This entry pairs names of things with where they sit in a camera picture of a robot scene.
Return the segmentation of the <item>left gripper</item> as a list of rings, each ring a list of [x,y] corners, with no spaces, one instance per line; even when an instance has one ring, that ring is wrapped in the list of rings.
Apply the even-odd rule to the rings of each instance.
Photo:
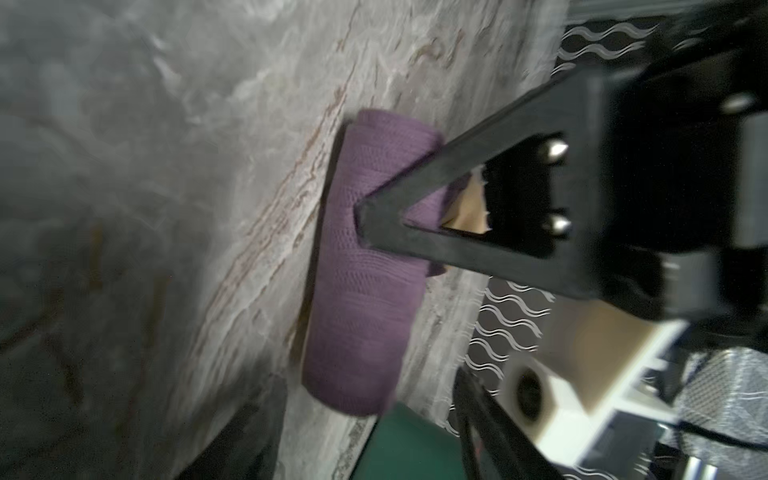
[[[487,233],[408,221],[477,167],[492,172]],[[686,349],[765,351],[766,3],[701,5],[636,61],[529,91],[360,200],[355,220],[369,248],[573,299],[605,290],[637,317],[686,320]]]

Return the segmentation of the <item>purple striped sock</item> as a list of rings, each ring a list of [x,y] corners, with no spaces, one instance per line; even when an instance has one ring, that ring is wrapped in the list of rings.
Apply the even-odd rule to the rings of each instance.
[[[380,109],[361,110],[344,130],[323,206],[302,361],[306,390],[342,414],[392,407],[426,281],[445,271],[362,246],[355,206],[442,144],[434,127]]]

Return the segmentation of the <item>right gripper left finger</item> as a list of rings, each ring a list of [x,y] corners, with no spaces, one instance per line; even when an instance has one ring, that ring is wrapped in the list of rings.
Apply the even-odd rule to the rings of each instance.
[[[272,479],[288,397],[283,377],[257,389],[180,479]]]

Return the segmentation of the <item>green divided plastic tray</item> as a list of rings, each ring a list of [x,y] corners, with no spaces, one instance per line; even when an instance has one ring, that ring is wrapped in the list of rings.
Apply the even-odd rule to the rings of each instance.
[[[466,477],[457,437],[398,403],[376,422],[353,480],[450,480]]]

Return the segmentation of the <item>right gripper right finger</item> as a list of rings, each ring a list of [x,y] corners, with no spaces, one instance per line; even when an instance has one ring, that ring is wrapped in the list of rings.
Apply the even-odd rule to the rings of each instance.
[[[453,401],[467,478],[562,477],[465,366],[456,371]]]

